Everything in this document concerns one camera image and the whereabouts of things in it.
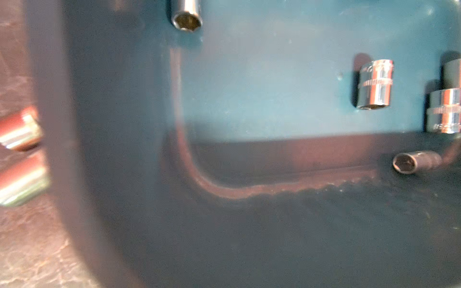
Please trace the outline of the small chrome socket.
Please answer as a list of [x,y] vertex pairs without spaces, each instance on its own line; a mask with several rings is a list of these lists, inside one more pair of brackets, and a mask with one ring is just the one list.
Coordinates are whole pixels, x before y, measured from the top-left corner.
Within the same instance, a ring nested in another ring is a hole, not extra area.
[[437,169],[442,163],[442,157],[434,151],[399,153],[393,158],[392,162],[394,169],[404,175]]

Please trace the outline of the chrome socket long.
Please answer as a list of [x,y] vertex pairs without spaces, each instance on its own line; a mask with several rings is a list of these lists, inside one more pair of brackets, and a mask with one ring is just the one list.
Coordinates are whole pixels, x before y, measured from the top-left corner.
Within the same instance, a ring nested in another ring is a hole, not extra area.
[[461,88],[461,59],[446,62],[442,68],[443,88]]

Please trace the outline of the dark chrome socket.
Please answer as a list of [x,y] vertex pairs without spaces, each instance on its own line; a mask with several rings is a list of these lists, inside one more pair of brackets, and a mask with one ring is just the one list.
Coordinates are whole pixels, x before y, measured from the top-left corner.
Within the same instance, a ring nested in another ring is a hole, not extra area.
[[455,134],[461,132],[461,89],[451,88],[429,94],[426,131]]

